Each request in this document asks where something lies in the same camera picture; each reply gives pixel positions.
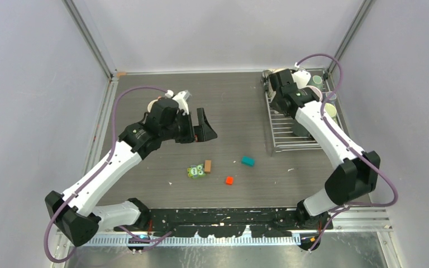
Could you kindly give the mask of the dark grey mug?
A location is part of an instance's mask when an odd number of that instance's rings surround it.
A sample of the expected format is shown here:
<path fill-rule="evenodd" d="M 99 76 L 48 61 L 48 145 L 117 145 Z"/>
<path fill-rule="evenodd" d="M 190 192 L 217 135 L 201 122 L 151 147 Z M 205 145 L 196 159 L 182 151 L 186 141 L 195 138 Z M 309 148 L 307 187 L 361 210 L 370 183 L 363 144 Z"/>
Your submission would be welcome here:
<path fill-rule="evenodd" d="M 310 132 L 298 121 L 294 121 L 291 130 L 295 136 L 314 139 Z"/>

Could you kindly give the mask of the light green cream mug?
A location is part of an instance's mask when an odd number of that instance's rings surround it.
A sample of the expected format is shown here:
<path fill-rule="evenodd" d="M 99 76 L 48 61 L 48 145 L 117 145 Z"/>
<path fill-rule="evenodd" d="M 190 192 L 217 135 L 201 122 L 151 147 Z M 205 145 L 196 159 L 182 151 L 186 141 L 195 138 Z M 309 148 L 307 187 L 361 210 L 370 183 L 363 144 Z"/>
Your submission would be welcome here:
<path fill-rule="evenodd" d="M 337 109 L 336 109 L 335 105 L 333 105 L 331 103 L 326 103 L 325 104 L 325 111 L 332 118 L 332 120 L 336 124 L 338 124 L 338 121 L 337 121 Z"/>

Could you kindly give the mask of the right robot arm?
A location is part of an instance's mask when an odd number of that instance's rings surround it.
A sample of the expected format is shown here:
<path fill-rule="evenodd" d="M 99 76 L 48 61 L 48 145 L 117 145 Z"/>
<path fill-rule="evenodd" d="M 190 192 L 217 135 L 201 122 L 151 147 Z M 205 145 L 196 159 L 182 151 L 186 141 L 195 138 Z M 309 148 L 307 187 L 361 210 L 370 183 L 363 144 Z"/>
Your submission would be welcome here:
<path fill-rule="evenodd" d="M 311 229 L 319 215 L 375 190 L 380 157 L 353 142 L 325 111 L 321 91 L 308 82 L 304 70 L 282 69 L 266 73 L 264 83 L 274 97 L 270 106 L 302 125 L 325 152 L 333 173 L 316 194 L 299 202 L 297 223 Z"/>

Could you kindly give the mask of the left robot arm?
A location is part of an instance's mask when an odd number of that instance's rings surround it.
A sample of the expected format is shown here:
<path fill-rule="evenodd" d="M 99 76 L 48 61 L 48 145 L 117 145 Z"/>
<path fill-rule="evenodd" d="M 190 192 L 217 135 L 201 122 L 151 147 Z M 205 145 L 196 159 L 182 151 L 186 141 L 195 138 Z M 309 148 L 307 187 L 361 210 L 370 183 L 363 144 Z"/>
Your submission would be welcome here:
<path fill-rule="evenodd" d="M 155 101 L 143 120 L 128 125 L 115 139 L 108 154 L 77 183 L 63 193 L 51 191 L 45 197 L 54 224 L 76 247 L 96 233 L 119 226 L 143 231 L 149 226 L 149 209 L 136 198 L 116 205 L 98 206 L 99 200 L 117 181 L 160 148 L 162 142 L 206 142 L 217 138 L 203 108 L 197 108 L 198 125 L 188 111 L 170 98 Z"/>

